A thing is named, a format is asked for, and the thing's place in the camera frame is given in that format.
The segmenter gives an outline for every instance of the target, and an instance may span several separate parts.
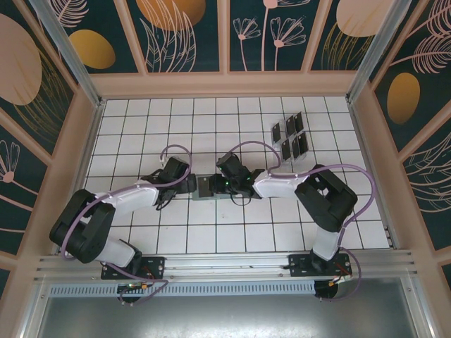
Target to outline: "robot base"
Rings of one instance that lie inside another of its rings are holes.
[[[164,257],[142,257],[141,268],[136,272],[136,276],[147,279],[160,280],[164,274]],[[104,265],[101,272],[103,280],[129,280],[127,276],[118,273],[113,268]]]
[[[320,271],[312,265],[311,253],[289,255],[288,261],[290,264],[285,268],[290,270],[291,277],[352,275],[350,257],[346,253],[337,253],[330,261],[324,261]]]

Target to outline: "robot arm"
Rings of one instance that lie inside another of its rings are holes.
[[[129,189],[96,204],[78,223],[68,240],[68,253],[82,263],[101,261],[125,268],[136,274],[141,266],[142,253],[134,246],[122,240],[109,237],[113,218],[119,218],[132,211],[147,207],[161,206],[170,201],[175,194],[193,192],[196,189],[195,175],[189,174],[181,183],[167,188],[150,187],[148,183],[165,184],[182,177],[188,164],[174,157],[170,158],[162,170],[142,177],[135,183],[136,189]],[[70,199],[56,224],[50,232],[50,240],[59,246],[68,233],[70,225],[82,209],[95,199],[109,193],[92,194],[87,190],[79,190]]]
[[[300,178],[274,178],[263,170],[251,173],[232,153],[220,158],[217,166],[223,176],[211,177],[213,192],[242,194],[254,199],[280,197],[299,200],[318,225],[312,251],[313,264],[321,265],[322,261],[330,261],[335,256],[342,225],[351,214],[357,195],[334,173],[325,170]]]

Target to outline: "floral wallpaper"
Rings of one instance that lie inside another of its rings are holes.
[[[333,0],[311,70],[357,70],[393,0]]]
[[[451,291],[451,263],[442,265],[442,270],[443,270],[443,274],[445,275],[445,279],[448,283],[448,287],[450,288],[450,291]]]
[[[0,3],[0,32],[0,110],[52,154],[73,90],[12,1]]]
[[[8,282],[9,273],[10,272],[8,270],[0,268],[0,299],[3,291],[5,290],[6,282]]]
[[[451,246],[451,119],[404,162],[436,250]]]
[[[114,1],[49,0],[49,4],[89,73],[137,73]],[[28,0],[27,5],[36,17]]]
[[[392,50],[393,45],[395,44],[397,38],[400,36],[401,31],[404,29],[404,26],[406,25],[407,21],[409,21],[410,16],[412,15],[412,12],[414,11],[414,9],[416,8],[416,5],[418,5],[418,3],[419,3],[419,0],[412,0],[412,2],[410,3],[409,9],[407,10],[406,14],[404,15],[404,18],[402,19],[401,23],[399,24],[398,28],[396,29],[396,32],[393,35],[390,43],[385,48],[383,55],[381,56],[376,67],[374,67],[373,72],[369,76],[369,80],[371,82],[373,82],[375,76],[378,74],[379,70],[381,69],[381,66],[383,65],[383,63],[387,57],[387,54],[389,53],[389,51]]]
[[[216,0],[127,0],[149,73],[219,71]]]
[[[230,1],[230,71],[300,70],[318,0]]]
[[[431,0],[375,93],[398,151],[451,100],[451,2]]]
[[[47,166],[0,126],[0,251],[16,255]]]

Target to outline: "white grid floor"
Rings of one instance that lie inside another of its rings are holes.
[[[113,100],[106,105],[86,189],[105,192],[133,184],[140,175],[161,167],[159,153],[168,144],[192,151],[193,173],[213,174],[217,158],[229,149],[247,140],[271,144],[273,124],[300,111],[306,112],[311,151],[290,171],[310,170],[316,163],[365,168],[343,97]],[[260,145],[244,146],[235,153],[250,170],[275,163],[273,154]],[[187,160],[185,154],[178,156]],[[359,195],[359,210],[370,194],[366,178],[351,170],[336,172]],[[110,235],[129,241],[144,254],[310,250],[316,236],[316,224],[303,206],[287,199],[236,206],[230,199],[193,201],[186,194],[161,212],[154,207],[141,209],[115,219],[113,225]],[[388,248],[387,234],[375,202],[347,228],[342,245]]]

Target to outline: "mounting plate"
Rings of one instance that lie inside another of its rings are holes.
[[[136,276],[141,278],[151,278],[149,276],[149,271],[154,276],[156,280],[163,278],[164,274],[164,257],[142,257],[142,267],[136,273]],[[113,268],[105,265],[101,271],[101,279],[103,280],[129,280],[127,276],[118,273]]]
[[[334,259],[327,262],[326,269],[319,273],[311,264],[310,253],[303,253],[288,256],[287,269],[290,270],[291,277],[315,277],[315,276],[336,276],[343,273],[344,269],[352,275],[350,257],[346,253],[339,253]]]
[[[217,199],[230,199],[230,195],[215,194],[210,191],[209,178],[211,177],[211,175],[196,175],[197,190],[192,193],[193,201],[214,201]]]

